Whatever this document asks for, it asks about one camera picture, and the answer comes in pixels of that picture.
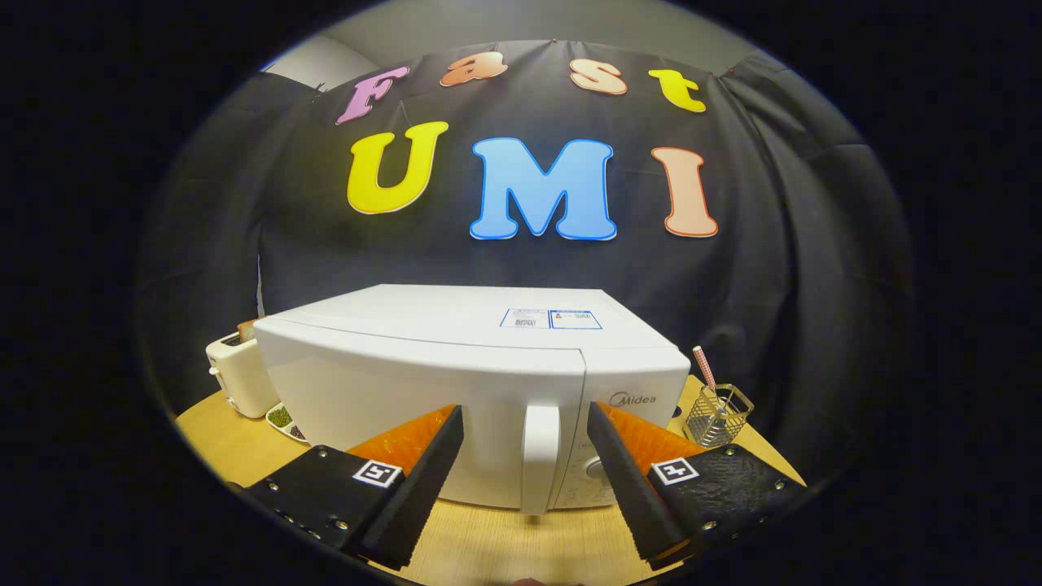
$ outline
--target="microwave door handle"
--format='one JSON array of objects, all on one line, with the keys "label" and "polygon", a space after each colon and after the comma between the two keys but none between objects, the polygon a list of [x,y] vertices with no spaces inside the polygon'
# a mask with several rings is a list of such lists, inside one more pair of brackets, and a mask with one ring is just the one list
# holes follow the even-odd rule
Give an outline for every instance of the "microwave door handle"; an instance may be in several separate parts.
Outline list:
[{"label": "microwave door handle", "polygon": [[521,512],[542,515],[550,502],[561,447],[561,414],[556,407],[529,406],[521,440]]}]

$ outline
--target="midea logo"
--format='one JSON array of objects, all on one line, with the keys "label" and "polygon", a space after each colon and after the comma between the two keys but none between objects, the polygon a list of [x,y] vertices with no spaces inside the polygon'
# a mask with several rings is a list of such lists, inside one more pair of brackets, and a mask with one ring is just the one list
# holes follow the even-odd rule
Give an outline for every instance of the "midea logo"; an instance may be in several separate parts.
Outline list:
[{"label": "midea logo", "polygon": [[654,397],[646,397],[644,395],[632,396],[626,391],[619,391],[612,395],[612,398],[607,399],[607,404],[612,407],[622,407],[624,405],[638,405],[641,402],[654,402]]}]

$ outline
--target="small dish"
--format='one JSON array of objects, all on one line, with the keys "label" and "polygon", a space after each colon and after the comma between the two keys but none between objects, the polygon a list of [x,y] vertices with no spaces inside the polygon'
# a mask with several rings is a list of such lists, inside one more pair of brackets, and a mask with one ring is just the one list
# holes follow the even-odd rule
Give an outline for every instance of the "small dish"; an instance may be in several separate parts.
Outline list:
[{"label": "small dish", "polygon": [[302,434],[300,429],[297,428],[297,424],[293,422],[293,416],[290,415],[290,412],[286,410],[286,407],[283,407],[281,402],[269,409],[268,413],[265,413],[264,419],[269,425],[278,430],[282,435],[293,438],[300,443],[311,445],[307,439],[304,438],[304,434]]}]

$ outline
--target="white wall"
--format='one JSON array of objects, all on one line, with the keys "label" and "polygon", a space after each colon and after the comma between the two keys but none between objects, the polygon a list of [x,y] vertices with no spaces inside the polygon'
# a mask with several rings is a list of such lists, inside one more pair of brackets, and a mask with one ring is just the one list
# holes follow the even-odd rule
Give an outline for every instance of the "white wall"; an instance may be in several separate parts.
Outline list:
[{"label": "white wall", "polygon": [[320,90],[325,92],[376,69],[376,64],[343,43],[316,34],[290,49],[265,71],[312,88],[325,82]]},{"label": "white wall", "polygon": [[660,0],[387,0],[322,34],[381,67],[464,45],[560,39],[723,74],[756,50],[720,24]]}]

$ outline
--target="label sticker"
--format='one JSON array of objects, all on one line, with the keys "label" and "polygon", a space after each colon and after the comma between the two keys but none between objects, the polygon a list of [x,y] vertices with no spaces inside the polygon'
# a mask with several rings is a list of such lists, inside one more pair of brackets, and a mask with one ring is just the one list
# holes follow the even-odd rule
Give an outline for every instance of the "label sticker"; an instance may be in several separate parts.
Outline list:
[{"label": "label sticker", "polygon": [[593,312],[582,310],[550,310],[550,327],[554,329],[603,329]]},{"label": "label sticker", "polygon": [[698,472],[684,458],[651,464],[651,469],[659,474],[662,484],[667,486],[698,478]]},{"label": "label sticker", "polygon": [[549,310],[506,310],[500,327],[547,329],[550,327]]}]

